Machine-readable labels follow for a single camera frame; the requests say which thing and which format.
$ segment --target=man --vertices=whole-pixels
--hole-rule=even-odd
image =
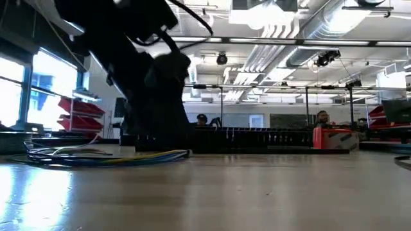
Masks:
[[[197,116],[197,126],[207,126],[207,116],[204,114],[199,114]]]
[[[321,110],[317,113],[317,127],[326,128],[328,126],[328,113]]]

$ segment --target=colorful wire bundle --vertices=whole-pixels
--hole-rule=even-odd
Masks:
[[[100,155],[112,155],[100,150],[92,148],[84,148],[84,146],[68,147],[68,148],[51,148],[42,146],[43,148],[33,150],[27,148],[27,152],[22,155],[14,155],[9,158],[9,161],[21,164],[29,164],[35,166],[65,166],[65,167],[109,167],[109,166],[142,166],[173,162],[188,158],[191,156],[190,150],[173,150],[162,153],[138,155],[129,158],[114,158],[114,157],[81,157],[74,156],[78,153],[92,153]]]

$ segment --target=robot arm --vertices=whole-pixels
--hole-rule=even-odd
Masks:
[[[84,29],[74,43],[95,55],[126,97],[128,133],[160,138],[189,132],[181,97],[190,60],[162,30],[178,23],[165,0],[55,0],[55,5],[61,18]],[[155,42],[163,39],[171,53],[154,59],[138,53],[130,41],[149,46],[144,42],[152,35],[158,36]]]

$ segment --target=yellow wire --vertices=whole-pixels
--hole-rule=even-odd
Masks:
[[[133,160],[141,160],[141,159],[144,159],[144,158],[160,157],[160,156],[163,156],[163,155],[168,155],[168,154],[171,154],[171,153],[180,153],[180,152],[183,152],[183,151],[187,151],[187,150],[172,150],[172,151],[165,151],[165,152],[150,154],[150,155],[140,155],[140,156],[136,156],[136,157],[119,158],[119,159],[114,159],[114,160],[105,160],[105,161],[103,161],[103,163],[128,162],[128,161],[133,161]]]

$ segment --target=ceiling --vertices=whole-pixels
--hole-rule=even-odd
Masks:
[[[35,6],[34,0],[27,0],[27,2]],[[52,0],[42,0],[41,2],[45,14],[53,22],[69,33],[79,33],[78,30],[59,18],[53,7]],[[254,24],[251,23],[258,15],[254,15],[255,17],[248,15],[245,21],[250,22],[250,25],[244,24],[244,19],[234,18],[238,12],[231,10],[231,1],[183,0],[182,2],[200,15],[202,14],[202,9],[199,6],[205,6],[206,15],[202,17],[205,21],[210,21],[210,15],[214,15],[212,28],[214,35],[217,37],[262,37],[264,35],[263,28],[255,27]],[[308,3],[306,7],[303,7],[303,2]],[[326,2],[327,0],[300,0],[300,8],[304,8],[305,10],[299,10],[299,12],[295,14],[299,27],[303,27],[308,19],[317,12],[319,8],[326,4]],[[394,7],[394,10],[391,12],[391,17],[384,18],[383,15],[385,12],[371,12],[368,17],[346,33],[342,39],[410,40],[411,1],[391,0],[389,2],[387,0],[381,4],[381,6],[390,5]],[[207,30],[202,28],[194,18],[182,10],[177,10],[174,6],[172,9],[179,18],[180,24],[170,32],[171,35],[185,37],[208,36]],[[285,22],[283,25],[288,28],[291,24],[293,24],[293,21]],[[282,30],[283,32],[278,35],[279,37],[282,35],[291,36],[292,33],[290,33],[290,31],[287,31],[289,34],[286,35],[285,30]],[[253,45],[200,44],[184,52],[187,55],[197,57],[197,83],[221,84],[225,79],[225,70],[227,70],[228,67],[236,69],[243,67],[253,49],[255,49]],[[169,52],[168,47],[162,43],[149,47],[146,50],[153,56]],[[227,65],[216,64],[216,57],[219,52],[225,52],[227,55],[229,60]],[[286,76],[282,81],[287,81],[289,86],[333,85],[338,84],[338,81],[344,78],[350,77],[350,75],[359,74],[358,76],[363,86],[373,86],[376,84],[376,73],[383,70],[387,65],[393,63],[401,64],[407,59],[407,51],[405,48],[341,47],[340,52],[342,54],[341,60],[335,60],[327,67],[321,68],[316,68],[312,62],[308,62],[298,67],[298,69],[290,75],[291,77]],[[271,65],[264,70],[264,73],[261,73],[261,76],[255,79],[255,84],[277,84],[266,78],[272,68]],[[237,72],[231,72],[229,74],[230,81],[236,83],[235,80],[237,76]],[[217,97],[215,100],[217,100],[221,94],[216,93],[215,96]]]

